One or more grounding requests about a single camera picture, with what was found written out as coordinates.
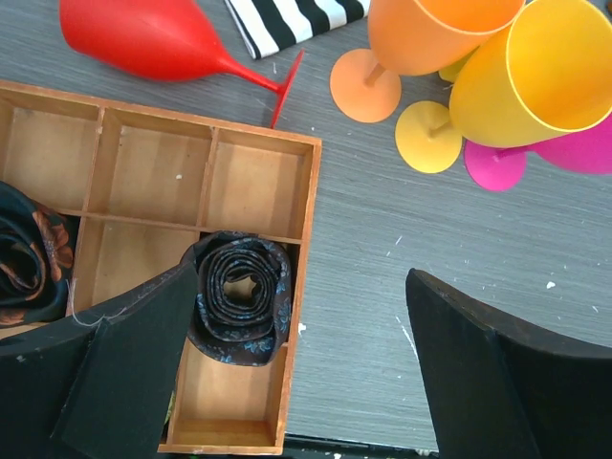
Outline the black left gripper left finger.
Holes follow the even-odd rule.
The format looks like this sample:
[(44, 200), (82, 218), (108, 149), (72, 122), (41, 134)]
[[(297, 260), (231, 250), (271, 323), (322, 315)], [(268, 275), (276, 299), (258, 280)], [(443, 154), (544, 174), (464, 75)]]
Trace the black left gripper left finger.
[(196, 290), (184, 263), (2, 339), (2, 457), (154, 457)]

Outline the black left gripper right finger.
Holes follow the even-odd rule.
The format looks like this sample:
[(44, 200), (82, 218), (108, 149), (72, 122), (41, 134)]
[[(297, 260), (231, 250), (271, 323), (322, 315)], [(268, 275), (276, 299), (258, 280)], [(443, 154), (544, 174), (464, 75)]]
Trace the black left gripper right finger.
[(474, 299), (422, 270), (406, 305), (443, 458), (608, 458), (611, 350)]

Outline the orange plastic wine glass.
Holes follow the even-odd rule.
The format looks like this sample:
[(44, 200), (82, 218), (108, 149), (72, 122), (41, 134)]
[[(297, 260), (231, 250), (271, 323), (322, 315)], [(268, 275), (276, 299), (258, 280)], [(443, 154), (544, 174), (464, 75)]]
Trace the orange plastic wine glass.
[(352, 120), (388, 118), (402, 96), (401, 76), (435, 73), (508, 27), (523, 1), (378, 0), (367, 17), (369, 47), (334, 64), (330, 92)]

